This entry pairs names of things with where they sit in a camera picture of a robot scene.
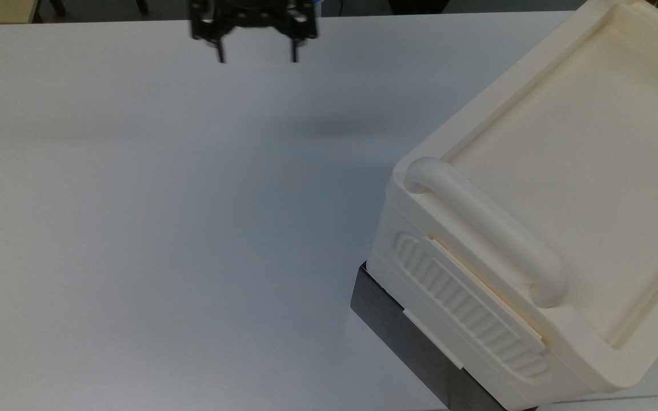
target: white tabletop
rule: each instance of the white tabletop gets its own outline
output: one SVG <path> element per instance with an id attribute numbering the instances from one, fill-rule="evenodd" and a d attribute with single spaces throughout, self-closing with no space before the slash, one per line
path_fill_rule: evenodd
<path id="1" fill-rule="evenodd" d="M 442 408 L 356 270 L 394 163 L 568 15 L 324 19 L 297 65 L 271 30 L 219 65 L 180 21 L 0 26 L 0 411 Z"/>

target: plastic storage box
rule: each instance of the plastic storage box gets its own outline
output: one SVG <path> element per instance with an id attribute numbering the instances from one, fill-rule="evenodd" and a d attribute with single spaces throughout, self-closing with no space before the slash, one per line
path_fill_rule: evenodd
<path id="1" fill-rule="evenodd" d="M 368 272 L 505 408 L 658 357 L 658 10 L 592 0 L 394 169 Z"/>

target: dark metal stand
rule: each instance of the dark metal stand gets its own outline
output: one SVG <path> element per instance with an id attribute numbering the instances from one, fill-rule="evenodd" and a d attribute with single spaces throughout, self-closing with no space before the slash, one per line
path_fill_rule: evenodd
<path id="1" fill-rule="evenodd" d="M 450 411 L 504 410 L 418 330 L 403 314 L 403 307 L 369 275 L 365 264 L 357 273 L 351 307 Z"/>

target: box handle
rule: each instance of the box handle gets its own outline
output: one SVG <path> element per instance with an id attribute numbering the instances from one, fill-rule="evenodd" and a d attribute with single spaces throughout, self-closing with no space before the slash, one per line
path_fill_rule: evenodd
<path id="1" fill-rule="evenodd" d="M 529 298 L 540 308 L 559 304 L 567 290 L 560 259 L 535 234 L 499 207 L 451 164 L 432 157 L 413 161 L 405 190 L 436 193 L 466 221 L 510 257 L 532 281 Z"/>

